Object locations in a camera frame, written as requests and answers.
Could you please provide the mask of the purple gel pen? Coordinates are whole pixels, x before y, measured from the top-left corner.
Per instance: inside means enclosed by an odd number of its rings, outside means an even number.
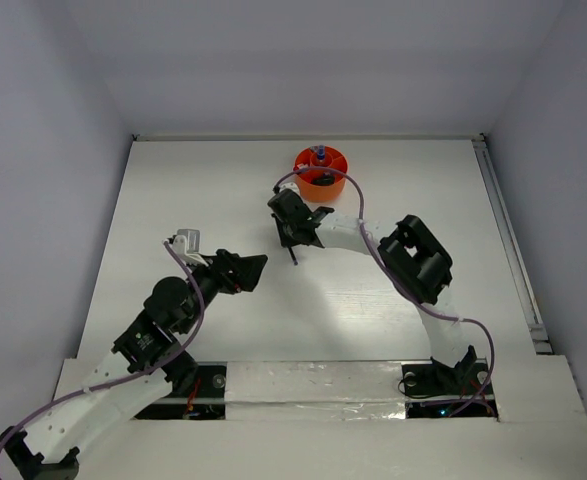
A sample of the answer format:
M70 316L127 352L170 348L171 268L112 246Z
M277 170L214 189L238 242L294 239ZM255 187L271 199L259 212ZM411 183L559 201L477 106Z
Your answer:
M287 249L288 249L288 252L289 252L289 255L291 257L291 260L292 260L293 264L295 266L297 266L299 263L298 263L298 260L297 260L297 257L295 255L295 252L294 252L293 248L292 247L287 247Z

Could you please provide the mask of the pink highlighter black body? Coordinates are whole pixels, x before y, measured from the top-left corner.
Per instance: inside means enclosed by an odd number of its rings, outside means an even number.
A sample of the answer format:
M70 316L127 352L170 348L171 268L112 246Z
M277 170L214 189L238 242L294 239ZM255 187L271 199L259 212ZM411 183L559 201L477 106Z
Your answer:
M335 176L331 173L324 172L315 177L311 181L311 184L319 187L328 187L335 184Z

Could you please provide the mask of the small clear blue-capped bottle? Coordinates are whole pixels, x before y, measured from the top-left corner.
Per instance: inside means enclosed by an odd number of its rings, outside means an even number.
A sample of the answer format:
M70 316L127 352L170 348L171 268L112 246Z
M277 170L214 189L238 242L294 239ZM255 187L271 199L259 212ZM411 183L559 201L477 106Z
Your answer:
M316 148L316 163L323 166L326 162L326 148L324 145L318 145Z

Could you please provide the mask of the red-capped white marker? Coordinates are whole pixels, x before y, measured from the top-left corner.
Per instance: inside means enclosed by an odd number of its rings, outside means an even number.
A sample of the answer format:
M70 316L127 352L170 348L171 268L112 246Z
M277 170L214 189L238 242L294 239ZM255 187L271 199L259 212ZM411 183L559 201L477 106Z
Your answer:
M298 175L304 174L308 171L310 165L308 163L299 163L294 166L294 172Z

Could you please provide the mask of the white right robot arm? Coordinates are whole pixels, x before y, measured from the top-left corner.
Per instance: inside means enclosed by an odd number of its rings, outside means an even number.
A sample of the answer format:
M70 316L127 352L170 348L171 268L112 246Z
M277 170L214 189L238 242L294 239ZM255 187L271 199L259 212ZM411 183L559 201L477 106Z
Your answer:
M373 258L419 312L435 384L455 392L469 381L477 354L453 305L452 258L419 217L408 215L395 225L367 222L330 207L311 209L297 190L285 187L275 189L268 206L286 248L341 249Z

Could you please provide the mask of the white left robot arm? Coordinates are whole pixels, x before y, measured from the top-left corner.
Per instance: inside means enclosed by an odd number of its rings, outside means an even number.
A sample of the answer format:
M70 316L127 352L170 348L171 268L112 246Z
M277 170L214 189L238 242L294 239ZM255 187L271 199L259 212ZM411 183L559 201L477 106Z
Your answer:
M199 366L187 348L220 294L253 291L268 261L225 249L159 280L133 322L76 390L40 407L0 435L23 479L74 479L82 458L107 432L170 394L190 393Z

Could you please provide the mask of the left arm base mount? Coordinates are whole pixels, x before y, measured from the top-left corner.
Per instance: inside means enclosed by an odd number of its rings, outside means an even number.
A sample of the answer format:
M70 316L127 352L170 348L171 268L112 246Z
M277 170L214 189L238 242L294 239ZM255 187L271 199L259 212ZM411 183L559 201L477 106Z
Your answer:
M226 363L200 364L194 383L185 393L171 393L135 415L136 420L224 420L226 417Z

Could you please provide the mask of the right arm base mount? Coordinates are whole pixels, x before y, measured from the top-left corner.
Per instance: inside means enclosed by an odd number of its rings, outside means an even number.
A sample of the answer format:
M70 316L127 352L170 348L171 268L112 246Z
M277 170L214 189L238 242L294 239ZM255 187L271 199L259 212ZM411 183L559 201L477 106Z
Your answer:
M488 364L470 346L454 367L430 359L402 366L397 383L408 419L498 418Z

